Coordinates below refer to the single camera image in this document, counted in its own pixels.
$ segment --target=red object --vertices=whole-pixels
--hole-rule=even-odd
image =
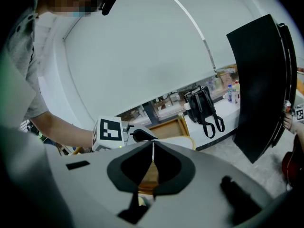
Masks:
[[[304,153],[297,135],[294,139],[294,150],[287,152],[282,161],[282,171],[292,187],[295,186],[303,166]]]

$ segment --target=water bottle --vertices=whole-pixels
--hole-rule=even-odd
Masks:
[[[232,102],[232,85],[228,85],[227,94],[228,94],[228,101]]]

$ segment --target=hand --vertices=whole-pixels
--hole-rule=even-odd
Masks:
[[[290,114],[285,114],[285,117],[283,120],[283,127],[290,130],[292,124],[293,124],[293,117]]]

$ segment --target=bag handle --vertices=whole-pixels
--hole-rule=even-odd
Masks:
[[[199,116],[200,116],[201,123],[203,125],[204,133],[208,138],[212,139],[215,136],[215,127],[212,123],[206,122],[204,111],[201,107],[200,99],[199,99],[198,94],[195,94],[195,99],[196,99],[196,102],[198,104],[198,108],[199,108],[199,112],[200,112]],[[211,126],[211,128],[212,128],[212,136],[211,137],[209,137],[209,135],[208,135],[207,125]]]
[[[207,102],[208,102],[208,104],[209,104],[209,106],[210,106],[210,108],[211,108],[212,115],[213,115],[213,118],[214,118],[214,121],[215,121],[215,125],[217,126],[218,130],[219,130],[221,133],[224,132],[224,130],[225,130],[225,124],[224,124],[223,118],[221,118],[221,117],[219,117],[219,116],[217,115],[217,112],[216,112],[216,110],[215,110],[215,108],[214,108],[214,105],[212,104],[211,99],[209,98],[209,95],[208,95],[208,93],[206,92],[206,90],[203,89],[202,92],[203,92],[203,94],[205,95],[205,98],[206,98],[206,100],[207,100]]]

